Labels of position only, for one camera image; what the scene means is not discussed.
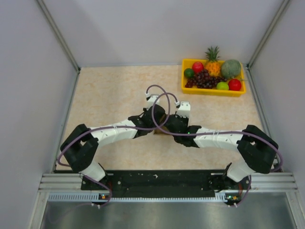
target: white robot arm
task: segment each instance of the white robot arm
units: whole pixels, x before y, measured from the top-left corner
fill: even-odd
[[[152,121],[152,105],[158,95],[150,95],[147,98],[147,106],[143,109],[141,115],[131,116],[128,119],[104,127],[86,127],[84,124],[77,126],[66,141],[61,146],[61,151],[75,138],[87,132],[98,128],[97,131],[92,131],[84,136],[79,141],[74,143],[70,148],[65,149],[64,156],[67,159],[72,170],[91,177],[96,181],[102,180],[107,176],[106,171],[102,166],[93,160],[97,147],[102,147],[123,139],[133,139],[147,135],[154,128],[155,124]],[[269,173],[275,158],[275,151],[263,142],[241,134],[220,134],[228,132],[224,130],[211,130],[199,125],[189,126],[189,115],[191,106],[189,102],[176,103],[178,110],[175,114],[169,115],[168,121],[164,126],[171,133],[179,133],[183,136],[173,136],[177,143],[186,147],[218,147],[239,152],[242,158],[233,162],[225,171],[225,178],[229,178],[234,182],[241,181],[244,177],[255,172]],[[158,105],[154,107],[154,117],[158,124],[165,117],[165,110]],[[256,126],[248,125],[242,130],[246,133],[251,133],[262,137],[270,142],[276,148],[278,145],[269,138],[265,133],[259,130]],[[200,135],[201,133],[210,133],[210,135]]]

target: black mounting plate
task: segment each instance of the black mounting plate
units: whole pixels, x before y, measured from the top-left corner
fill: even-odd
[[[107,170],[101,182],[111,188],[114,198],[200,198],[215,197],[209,181],[224,170]],[[247,178],[241,181],[247,189]],[[238,190],[236,186],[228,189]],[[81,190],[104,190],[83,177]]]

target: white wall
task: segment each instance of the white wall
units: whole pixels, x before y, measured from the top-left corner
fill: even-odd
[[[80,66],[248,62],[282,0],[45,0]]]
[[[0,7],[0,227],[27,226],[75,72],[34,0]]]
[[[305,1],[292,1],[253,67],[272,136],[305,202]]]

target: red apple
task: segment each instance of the red apple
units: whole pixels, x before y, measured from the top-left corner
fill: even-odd
[[[201,62],[195,62],[192,66],[192,69],[195,73],[199,73],[204,69],[204,66]]]
[[[231,91],[239,91],[242,88],[242,83],[237,79],[232,79],[228,83],[229,90]]]

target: dark grapes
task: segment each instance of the dark grapes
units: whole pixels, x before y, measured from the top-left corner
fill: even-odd
[[[187,79],[187,83],[185,85],[186,88],[192,88],[196,86],[200,89],[212,89],[217,86],[219,82],[226,82],[227,79],[224,77],[211,77],[209,72],[204,69],[199,73],[196,73],[192,79]]]

